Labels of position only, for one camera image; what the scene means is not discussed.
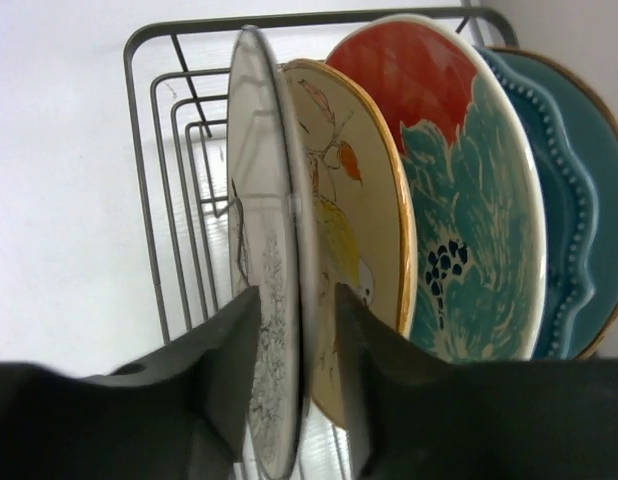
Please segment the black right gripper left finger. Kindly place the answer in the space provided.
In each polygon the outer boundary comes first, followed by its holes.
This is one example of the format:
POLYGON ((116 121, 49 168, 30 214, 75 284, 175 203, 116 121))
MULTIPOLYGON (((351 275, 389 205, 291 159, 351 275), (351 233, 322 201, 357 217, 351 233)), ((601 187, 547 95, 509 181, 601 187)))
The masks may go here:
POLYGON ((225 479, 240 457, 260 327, 249 288, 108 375, 0 363, 0 479, 225 479))

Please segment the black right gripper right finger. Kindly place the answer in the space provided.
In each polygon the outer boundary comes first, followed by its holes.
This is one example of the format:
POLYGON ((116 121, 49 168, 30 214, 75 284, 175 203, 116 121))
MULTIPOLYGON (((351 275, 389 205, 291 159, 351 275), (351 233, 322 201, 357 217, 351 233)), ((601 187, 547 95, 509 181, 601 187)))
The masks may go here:
POLYGON ((356 479, 618 479, 618 359, 449 364, 335 289, 356 479))

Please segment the beige plate with bird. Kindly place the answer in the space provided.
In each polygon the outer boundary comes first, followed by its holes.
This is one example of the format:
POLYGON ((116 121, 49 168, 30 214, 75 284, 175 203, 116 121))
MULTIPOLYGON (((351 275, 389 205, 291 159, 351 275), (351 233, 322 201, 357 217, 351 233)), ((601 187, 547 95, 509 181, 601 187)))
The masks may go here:
POLYGON ((313 401, 342 428, 335 287, 348 285, 380 321, 407 336, 416 308, 415 215, 396 143, 371 96, 316 60, 292 60, 282 73, 299 126, 320 245, 313 401))

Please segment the cream plate with tree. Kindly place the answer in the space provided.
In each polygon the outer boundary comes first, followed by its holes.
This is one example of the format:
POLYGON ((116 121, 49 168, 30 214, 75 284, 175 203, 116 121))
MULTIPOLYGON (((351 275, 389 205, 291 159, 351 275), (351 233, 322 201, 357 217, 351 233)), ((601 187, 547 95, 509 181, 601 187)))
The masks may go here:
POLYGON ((306 402, 289 128, 271 46, 237 34, 228 83, 227 194, 232 292, 256 287, 261 320, 247 421, 268 479, 291 477, 306 402))

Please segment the red patterned plate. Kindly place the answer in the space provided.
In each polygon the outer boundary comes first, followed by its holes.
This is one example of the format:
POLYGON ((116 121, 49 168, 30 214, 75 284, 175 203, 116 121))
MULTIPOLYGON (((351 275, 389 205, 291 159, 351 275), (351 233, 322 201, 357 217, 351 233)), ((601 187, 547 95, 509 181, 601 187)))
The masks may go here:
POLYGON ((527 136, 486 61, 407 14, 352 32, 326 61, 375 101, 403 164, 419 265, 407 337, 448 362, 530 359, 545 302, 544 204, 527 136))

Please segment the light blue flower plate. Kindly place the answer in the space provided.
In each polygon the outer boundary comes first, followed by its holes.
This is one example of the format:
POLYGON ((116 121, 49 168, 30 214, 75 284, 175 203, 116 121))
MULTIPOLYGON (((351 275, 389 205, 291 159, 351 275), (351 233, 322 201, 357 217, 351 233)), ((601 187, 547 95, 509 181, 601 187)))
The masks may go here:
POLYGON ((576 316, 567 359, 583 358, 618 315, 618 122, 593 87, 557 61, 520 49, 489 49, 552 95, 598 194, 598 227, 589 257, 595 293, 576 316))

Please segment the dark teal scalloped plate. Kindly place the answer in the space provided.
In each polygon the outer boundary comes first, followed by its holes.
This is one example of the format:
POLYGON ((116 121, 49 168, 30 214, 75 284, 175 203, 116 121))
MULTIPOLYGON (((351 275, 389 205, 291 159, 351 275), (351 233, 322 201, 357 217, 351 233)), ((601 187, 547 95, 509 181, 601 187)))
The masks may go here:
POLYGON ((576 316, 595 293, 589 257, 599 204, 593 181, 569 140, 552 95, 518 73, 495 51, 477 49, 505 91, 529 141, 547 227, 547 285, 535 360, 570 357, 576 316))

